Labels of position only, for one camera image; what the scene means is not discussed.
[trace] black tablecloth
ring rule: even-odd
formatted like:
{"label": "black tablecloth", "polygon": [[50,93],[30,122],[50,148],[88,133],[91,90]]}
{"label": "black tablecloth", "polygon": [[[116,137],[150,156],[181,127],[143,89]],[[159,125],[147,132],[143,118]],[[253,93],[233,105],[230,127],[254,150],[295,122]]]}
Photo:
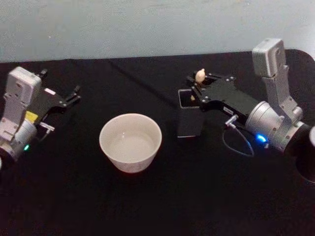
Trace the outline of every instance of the black tablecloth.
{"label": "black tablecloth", "polygon": [[[315,63],[288,50],[291,95],[315,124]],[[205,68],[233,74],[236,86],[266,100],[250,52],[131,59],[0,64],[0,93],[16,66],[49,70],[44,85],[82,101],[50,120],[54,133],[2,173],[0,235],[314,235],[315,185],[293,158],[253,144],[255,158],[221,143],[224,114],[207,113],[201,137],[176,138],[177,89]],[[161,127],[161,148],[148,169],[128,175],[102,153],[103,125],[141,113]]]}

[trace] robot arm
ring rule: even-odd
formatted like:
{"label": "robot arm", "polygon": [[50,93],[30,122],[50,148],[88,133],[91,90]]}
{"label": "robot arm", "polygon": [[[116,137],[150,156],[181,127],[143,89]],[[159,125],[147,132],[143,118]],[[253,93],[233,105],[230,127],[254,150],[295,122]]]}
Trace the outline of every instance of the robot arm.
{"label": "robot arm", "polygon": [[311,131],[300,121],[303,111],[289,94],[283,41],[264,40],[254,48],[252,58],[255,73],[266,85],[268,102],[258,102],[237,90],[234,76],[205,75],[203,70],[187,78],[192,98],[203,112],[220,110],[233,118],[226,124],[238,121],[247,131],[262,137],[268,145],[282,153],[297,156],[297,168],[301,175],[315,181],[315,128]]}
{"label": "robot arm", "polygon": [[63,99],[49,88],[43,88],[46,70],[35,75],[21,67],[12,70],[7,79],[4,113],[0,122],[0,169],[18,160],[28,144],[36,137],[40,127],[54,127],[44,123],[51,113],[63,113],[80,100],[79,87]]}

